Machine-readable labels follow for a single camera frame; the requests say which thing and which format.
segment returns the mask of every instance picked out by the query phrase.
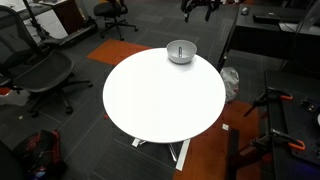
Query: orange rug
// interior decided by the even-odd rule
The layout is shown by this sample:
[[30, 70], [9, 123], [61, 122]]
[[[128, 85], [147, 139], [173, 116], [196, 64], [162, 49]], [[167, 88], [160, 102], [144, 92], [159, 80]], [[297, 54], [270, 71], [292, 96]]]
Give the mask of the orange rug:
[[[183, 170], [176, 170], [173, 180], [223, 180], [226, 173], [229, 132], [222, 124], [240, 132], [239, 149], [258, 136], [258, 111], [248, 117], [243, 114], [250, 104], [234, 101], [225, 105], [219, 119], [208, 130], [191, 139]], [[244, 167], [237, 172], [237, 180], [260, 179], [259, 163]]]
[[108, 39], [87, 55], [87, 58], [117, 65], [125, 58], [147, 49], [151, 48], [134, 43]]

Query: chair armrest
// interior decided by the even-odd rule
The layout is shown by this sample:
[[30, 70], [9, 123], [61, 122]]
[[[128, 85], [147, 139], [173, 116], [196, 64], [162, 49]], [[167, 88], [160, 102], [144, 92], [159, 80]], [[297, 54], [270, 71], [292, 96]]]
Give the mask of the chair armrest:
[[0, 87], [7, 87], [11, 82], [11, 78], [0, 76]]

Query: metal stand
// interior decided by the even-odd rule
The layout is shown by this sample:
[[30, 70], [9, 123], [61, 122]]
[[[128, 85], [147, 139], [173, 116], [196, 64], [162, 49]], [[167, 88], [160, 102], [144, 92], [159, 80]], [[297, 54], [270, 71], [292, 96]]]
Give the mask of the metal stand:
[[[144, 141], [144, 140], [140, 140], [138, 145], [139, 146], [142, 146], [144, 143], [146, 143], [147, 141]], [[176, 154], [176, 151], [174, 150], [173, 146], [171, 143], [168, 144], [168, 147], [169, 147], [169, 150], [170, 150], [170, 153], [171, 153], [171, 156], [172, 156], [172, 159], [174, 162], [177, 162], [177, 154]]]

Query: chair base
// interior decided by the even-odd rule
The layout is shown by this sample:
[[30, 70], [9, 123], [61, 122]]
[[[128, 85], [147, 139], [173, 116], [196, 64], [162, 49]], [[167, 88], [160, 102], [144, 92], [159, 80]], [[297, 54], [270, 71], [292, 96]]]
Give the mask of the chair base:
[[69, 79], [67, 79], [66, 81], [64, 81], [61, 86], [58, 86], [57, 88], [50, 90], [50, 91], [46, 91], [43, 92], [39, 95], [38, 99], [36, 100], [35, 104], [30, 108], [29, 113], [31, 114], [32, 117], [37, 117], [39, 116], [39, 109], [40, 109], [40, 105], [41, 103], [48, 98], [52, 93], [56, 92], [58, 93], [59, 97], [62, 99], [65, 107], [66, 107], [66, 113], [67, 114], [72, 114], [73, 112], [73, 108], [70, 105], [70, 102], [67, 100], [65, 93], [63, 92], [62, 88], [64, 87], [68, 87], [71, 85], [75, 85], [75, 84], [82, 84], [82, 83], [86, 83], [88, 85], [89, 88], [93, 87], [93, 84], [90, 82], [90, 80], [86, 79], [86, 80], [81, 80], [81, 81], [68, 81]]
[[137, 28], [137, 26], [128, 24], [128, 22], [127, 22], [126, 20], [118, 21], [116, 18], [114, 18], [113, 20], [114, 20], [114, 22], [106, 22], [106, 23], [105, 23], [105, 27], [106, 27], [106, 28], [100, 32], [100, 37], [101, 37], [101, 38], [104, 38], [104, 33], [105, 33], [106, 31], [108, 31], [109, 29], [112, 29], [112, 28], [114, 28], [114, 27], [117, 28], [117, 31], [118, 31], [118, 34], [119, 34], [119, 36], [120, 36], [120, 40], [121, 40], [121, 41], [123, 41], [124, 38], [123, 38], [123, 36], [122, 36], [122, 34], [121, 34], [121, 32], [120, 32], [120, 26], [133, 27], [135, 32], [137, 32], [137, 31], [139, 30], [139, 29]]

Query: chair wheel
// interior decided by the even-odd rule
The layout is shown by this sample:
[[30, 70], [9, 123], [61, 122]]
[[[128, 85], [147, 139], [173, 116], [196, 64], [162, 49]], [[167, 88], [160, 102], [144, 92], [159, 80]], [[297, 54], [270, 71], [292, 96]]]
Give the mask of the chair wheel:
[[72, 114], [72, 112], [73, 112], [72, 107], [67, 107], [66, 113], [67, 113], [67, 114]]
[[31, 117], [38, 117], [39, 112], [38, 111], [30, 111]]

